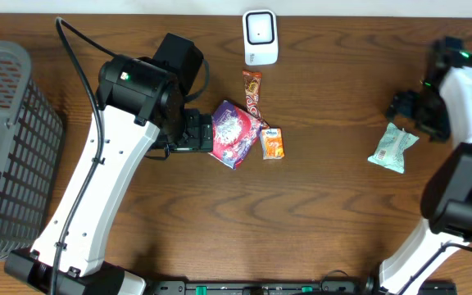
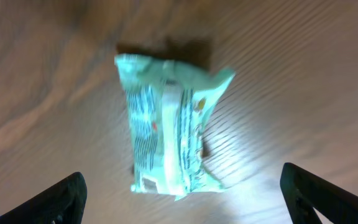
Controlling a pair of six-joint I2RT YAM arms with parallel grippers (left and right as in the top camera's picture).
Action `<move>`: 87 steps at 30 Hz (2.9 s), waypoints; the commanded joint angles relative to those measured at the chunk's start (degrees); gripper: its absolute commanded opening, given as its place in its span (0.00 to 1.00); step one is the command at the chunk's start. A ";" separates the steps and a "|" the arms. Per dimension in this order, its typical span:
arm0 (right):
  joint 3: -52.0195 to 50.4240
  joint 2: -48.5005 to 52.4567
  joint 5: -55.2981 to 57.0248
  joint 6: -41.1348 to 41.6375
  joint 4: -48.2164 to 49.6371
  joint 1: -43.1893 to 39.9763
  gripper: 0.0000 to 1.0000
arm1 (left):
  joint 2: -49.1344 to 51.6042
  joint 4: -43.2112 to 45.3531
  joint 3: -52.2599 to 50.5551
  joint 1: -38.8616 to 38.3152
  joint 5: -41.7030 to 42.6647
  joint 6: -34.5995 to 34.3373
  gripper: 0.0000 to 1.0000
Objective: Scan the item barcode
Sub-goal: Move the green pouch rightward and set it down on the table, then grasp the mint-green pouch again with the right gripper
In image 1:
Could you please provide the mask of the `small orange juice carton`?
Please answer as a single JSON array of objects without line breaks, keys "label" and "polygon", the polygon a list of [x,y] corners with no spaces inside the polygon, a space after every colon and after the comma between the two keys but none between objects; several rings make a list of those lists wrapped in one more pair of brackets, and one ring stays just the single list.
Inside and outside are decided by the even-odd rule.
[{"label": "small orange juice carton", "polygon": [[281,129],[263,129],[260,138],[264,160],[282,159],[284,157],[284,144]]}]

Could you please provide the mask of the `red purple snack bag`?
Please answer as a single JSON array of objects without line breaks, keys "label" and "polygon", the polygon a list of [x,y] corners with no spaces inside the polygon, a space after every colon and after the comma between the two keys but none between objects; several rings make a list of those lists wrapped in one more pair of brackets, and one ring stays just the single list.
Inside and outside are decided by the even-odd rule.
[{"label": "red purple snack bag", "polygon": [[211,155],[235,170],[258,140],[262,123],[256,117],[224,100],[212,115]]}]

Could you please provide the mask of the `mint green snack packet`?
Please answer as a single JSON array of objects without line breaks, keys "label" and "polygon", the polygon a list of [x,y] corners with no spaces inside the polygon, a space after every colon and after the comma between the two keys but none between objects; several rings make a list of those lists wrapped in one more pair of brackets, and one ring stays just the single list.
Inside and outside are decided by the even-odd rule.
[{"label": "mint green snack packet", "polygon": [[399,174],[405,172],[404,151],[415,144],[419,138],[389,123],[374,154],[367,161]]}]

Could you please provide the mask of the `red chocolate bar wrapper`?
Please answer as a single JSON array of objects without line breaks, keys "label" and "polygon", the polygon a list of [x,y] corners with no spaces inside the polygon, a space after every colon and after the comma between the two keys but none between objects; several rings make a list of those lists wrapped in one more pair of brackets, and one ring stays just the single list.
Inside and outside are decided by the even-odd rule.
[{"label": "red chocolate bar wrapper", "polygon": [[263,128],[269,128],[258,107],[261,91],[261,72],[243,71],[244,92],[247,112],[256,117]]}]

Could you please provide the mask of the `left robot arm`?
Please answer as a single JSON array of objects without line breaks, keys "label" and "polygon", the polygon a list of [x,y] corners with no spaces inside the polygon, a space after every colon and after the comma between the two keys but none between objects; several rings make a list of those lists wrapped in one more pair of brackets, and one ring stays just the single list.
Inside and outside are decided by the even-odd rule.
[{"label": "left robot arm", "polygon": [[153,57],[115,55],[98,78],[97,115],[52,219],[33,245],[12,251],[5,272],[47,294],[141,294],[142,277],[104,260],[118,208],[141,160],[211,152],[212,118],[191,109],[200,70],[188,39],[164,37]]}]

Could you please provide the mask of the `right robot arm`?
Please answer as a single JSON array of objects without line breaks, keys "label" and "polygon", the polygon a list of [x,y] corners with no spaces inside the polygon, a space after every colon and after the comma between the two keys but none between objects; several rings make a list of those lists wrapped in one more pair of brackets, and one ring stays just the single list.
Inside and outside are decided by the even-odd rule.
[{"label": "right robot arm", "polygon": [[429,276],[450,256],[472,252],[472,52],[462,39],[431,44],[419,92],[398,92],[386,111],[403,116],[430,141],[452,141],[453,150],[421,200],[421,218],[406,241],[367,279],[364,294],[454,294],[454,284]]}]

